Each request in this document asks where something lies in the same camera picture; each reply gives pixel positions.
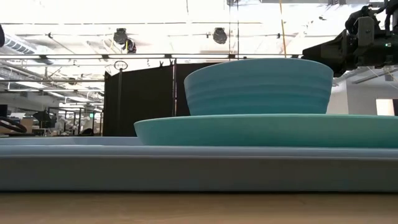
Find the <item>table surface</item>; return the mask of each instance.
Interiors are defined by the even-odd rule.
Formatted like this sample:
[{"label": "table surface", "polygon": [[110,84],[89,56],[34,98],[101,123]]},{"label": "table surface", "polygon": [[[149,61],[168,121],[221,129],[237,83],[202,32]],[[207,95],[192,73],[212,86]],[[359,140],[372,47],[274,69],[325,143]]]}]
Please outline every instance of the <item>table surface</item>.
[{"label": "table surface", "polygon": [[0,223],[398,223],[398,195],[0,194]]}]

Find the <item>desk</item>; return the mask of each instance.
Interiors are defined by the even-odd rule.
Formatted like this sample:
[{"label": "desk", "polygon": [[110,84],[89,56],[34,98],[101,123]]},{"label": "desk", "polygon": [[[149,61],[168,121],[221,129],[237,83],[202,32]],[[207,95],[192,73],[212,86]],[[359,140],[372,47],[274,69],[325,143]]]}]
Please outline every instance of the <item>desk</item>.
[{"label": "desk", "polygon": [[0,223],[398,223],[398,195],[0,194]]}]

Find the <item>teal bowl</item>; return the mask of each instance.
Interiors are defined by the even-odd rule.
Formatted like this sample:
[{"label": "teal bowl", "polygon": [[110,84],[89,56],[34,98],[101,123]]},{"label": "teal bowl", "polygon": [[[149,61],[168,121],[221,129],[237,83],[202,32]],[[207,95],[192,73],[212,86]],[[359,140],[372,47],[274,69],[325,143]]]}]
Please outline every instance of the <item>teal bowl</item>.
[{"label": "teal bowl", "polygon": [[201,68],[185,80],[191,115],[326,113],[333,70],[295,58],[246,59]]}]

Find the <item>stacked dishes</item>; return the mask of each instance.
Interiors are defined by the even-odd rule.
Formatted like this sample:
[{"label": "stacked dishes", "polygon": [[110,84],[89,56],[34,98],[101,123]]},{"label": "stacked dishes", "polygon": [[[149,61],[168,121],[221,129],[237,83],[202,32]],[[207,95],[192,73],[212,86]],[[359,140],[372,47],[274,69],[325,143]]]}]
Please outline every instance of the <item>stacked dishes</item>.
[{"label": "stacked dishes", "polygon": [[136,122],[163,146],[398,147],[398,119],[326,114],[333,71],[318,62],[264,58],[199,69],[184,81],[192,116]]}]

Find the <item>teal plate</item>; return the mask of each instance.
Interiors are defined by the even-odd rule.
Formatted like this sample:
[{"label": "teal plate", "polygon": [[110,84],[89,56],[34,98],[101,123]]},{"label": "teal plate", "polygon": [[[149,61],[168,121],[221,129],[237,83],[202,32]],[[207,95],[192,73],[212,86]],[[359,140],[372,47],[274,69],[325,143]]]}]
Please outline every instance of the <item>teal plate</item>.
[{"label": "teal plate", "polygon": [[398,118],[332,114],[238,114],[159,118],[134,124],[153,146],[398,148]]}]

